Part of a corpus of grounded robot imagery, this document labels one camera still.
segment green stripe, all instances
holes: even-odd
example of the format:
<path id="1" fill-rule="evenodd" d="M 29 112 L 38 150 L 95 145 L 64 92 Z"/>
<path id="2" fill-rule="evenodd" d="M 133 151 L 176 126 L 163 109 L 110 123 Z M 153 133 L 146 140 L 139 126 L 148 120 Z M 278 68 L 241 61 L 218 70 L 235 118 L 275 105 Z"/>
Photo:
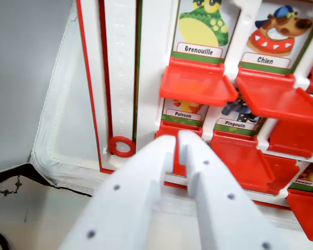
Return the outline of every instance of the green stripe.
<path id="1" fill-rule="evenodd" d="M 234 133 L 234 134 L 249 135 L 249 136 L 254 136 L 259 131 L 259 130 L 235 128 L 235 127 L 230 127 L 230 126 L 225 126 L 225 125 L 220 125 L 220 124 L 216 124 L 214 126 L 214 130 L 224 131 L 224 132 L 229 132 L 229 133 Z"/>
<path id="2" fill-rule="evenodd" d="M 191 125 L 191 126 L 197 126 L 197 127 L 203 126 L 203 121 L 191 120 L 191 119 L 186 119 L 186 118 L 162 115 L 161 119 L 163 121 L 172 121 L 172 122 L 187 124 L 187 125 Z"/>
<path id="3" fill-rule="evenodd" d="M 192 54 L 181 53 L 181 52 L 177 52 L 177 51 L 172 51 L 171 55 L 176 57 L 176 58 L 180 58 L 180 59 L 202 61 L 204 63 L 212 63 L 212 64 L 219 64 L 219 63 L 223 63 L 225 61 L 224 58 L 192 55 Z"/>
<path id="4" fill-rule="evenodd" d="M 278 73 L 278 74 L 291 74 L 292 69 L 282 69 L 282 68 L 276 68 L 266 65 L 260 65 L 260 64 L 251 64 L 244 61 L 241 61 L 239 63 L 239 66 L 246 68 L 246 69 L 255 69 L 255 70 L 261 70 L 261 71 L 267 71 L 271 73 Z"/>
<path id="5" fill-rule="evenodd" d="M 292 73 L 294 72 L 294 70 L 295 70 L 296 67 L 298 66 L 298 64 L 299 64 L 299 62 L 300 62 L 300 59 L 303 57 L 303 55 L 304 55 L 304 53 L 305 53 L 305 51 L 306 51 L 306 49 L 307 49 L 307 47 L 308 47 L 310 41 L 312 40 L 312 38 L 313 38 L 313 29 L 311 30 L 311 33 L 309 34 L 309 36 L 308 36 L 306 42 L 304 43 L 304 46 L 303 46 L 302 50 L 300 51 L 300 53 L 299 53 L 297 59 L 295 60 L 293 66 L 292 66 Z"/>
<path id="6" fill-rule="evenodd" d="M 299 183 L 292 183 L 289 189 L 297 189 L 297 190 L 313 192 L 313 186 L 303 185 Z"/>

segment dog illustration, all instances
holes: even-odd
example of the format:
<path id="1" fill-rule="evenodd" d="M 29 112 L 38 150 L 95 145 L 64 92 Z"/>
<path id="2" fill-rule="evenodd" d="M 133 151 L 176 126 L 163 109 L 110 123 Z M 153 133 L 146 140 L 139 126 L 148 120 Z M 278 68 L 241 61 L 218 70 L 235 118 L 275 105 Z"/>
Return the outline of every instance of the dog illustration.
<path id="1" fill-rule="evenodd" d="M 248 39 L 253 51 L 270 56 L 288 56 L 295 44 L 295 37 L 304 34 L 312 21 L 298 17 L 298 12 L 285 5 L 269 14 L 267 20 L 256 21 L 257 28 Z"/>

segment frog illustration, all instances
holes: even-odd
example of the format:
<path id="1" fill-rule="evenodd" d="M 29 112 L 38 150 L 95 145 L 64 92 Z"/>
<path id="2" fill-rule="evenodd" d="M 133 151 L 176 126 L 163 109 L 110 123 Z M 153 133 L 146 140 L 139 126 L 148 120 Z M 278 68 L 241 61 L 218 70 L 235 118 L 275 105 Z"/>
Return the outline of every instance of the frog illustration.
<path id="1" fill-rule="evenodd" d="M 228 27 L 220 15 L 222 0 L 193 0 L 194 10 L 179 16 L 187 43 L 219 47 L 228 43 Z"/>

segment red plastic flap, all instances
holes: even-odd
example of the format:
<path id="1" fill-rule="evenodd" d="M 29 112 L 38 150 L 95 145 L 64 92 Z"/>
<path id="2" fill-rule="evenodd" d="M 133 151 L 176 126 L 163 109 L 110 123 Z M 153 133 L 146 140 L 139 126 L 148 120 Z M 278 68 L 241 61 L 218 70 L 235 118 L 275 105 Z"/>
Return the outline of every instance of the red plastic flap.
<path id="1" fill-rule="evenodd" d="M 223 107 L 236 100 L 238 93 L 224 65 L 171 58 L 164 73 L 160 95 L 164 98 Z"/>
<path id="2" fill-rule="evenodd" d="M 199 136 L 202 136 L 202 133 L 203 133 L 203 129 L 201 127 L 194 127 L 194 126 L 176 123 L 176 122 L 161 121 L 160 129 L 155 135 L 155 138 L 158 138 L 164 134 L 173 135 L 176 137 L 173 174 L 177 174 L 179 176 L 186 176 L 186 167 L 184 165 L 181 165 L 178 159 L 177 135 L 178 135 L 178 132 L 183 129 L 190 130 L 198 134 Z"/>
<path id="3" fill-rule="evenodd" d="M 211 142 L 212 149 L 244 189 L 265 192 L 274 174 L 256 144 L 249 136 L 221 131 L 214 131 Z"/>
<path id="4" fill-rule="evenodd" d="M 313 241 L 313 193 L 289 190 L 286 199 L 307 237 Z"/>
<path id="5" fill-rule="evenodd" d="M 269 150 L 311 157 L 313 155 L 313 125 L 278 121 L 270 134 Z"/>
<path id="6" fill-rule="evenodd" d="M 292 178 L 294 178 L 299 172 L 299 167 L 296 166 L 297 161 L 273 155 L 264 156 L 275 176 L 275 180 L 268 184 L 269 189 L 266 192 L 278 195 L 280 190 L 285 188 Z"/>
<path id="7" fill-rule="evenodd" d="M 293 88 L 294 76 L 240 68 L 236 84 L 255 115 L 313 124 L 313 98 Z"/>

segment red collar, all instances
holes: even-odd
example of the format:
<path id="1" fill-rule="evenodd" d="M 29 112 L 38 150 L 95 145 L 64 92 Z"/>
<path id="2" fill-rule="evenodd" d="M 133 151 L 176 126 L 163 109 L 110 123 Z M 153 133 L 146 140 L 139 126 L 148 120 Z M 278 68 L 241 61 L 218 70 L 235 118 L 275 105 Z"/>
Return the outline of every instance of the red collar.
<path id="1" fill-rule="evenodd" d="M 289 52 L 295 43 L 294 37 L 284 40 L 272 40 L 269 37 L 263 36 L 261 29 L 254 31 L 249 39 L 256 48 L 271 54 Z"/>

